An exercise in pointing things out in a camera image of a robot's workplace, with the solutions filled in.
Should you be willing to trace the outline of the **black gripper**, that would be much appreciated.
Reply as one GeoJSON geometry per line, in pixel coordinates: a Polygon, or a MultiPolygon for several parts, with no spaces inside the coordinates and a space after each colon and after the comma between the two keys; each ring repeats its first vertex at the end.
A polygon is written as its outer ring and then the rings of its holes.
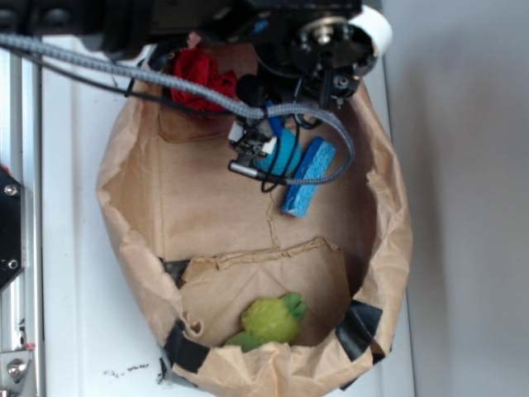
{"type": "Polygon", "coordinates": [[[1,32],[77,36],[112,60],[194,32],[209,45],[252,45],[265,73],[340,100],[380,57],[361,21],[369,11],[361,1],[3,1],[1,32]]]}

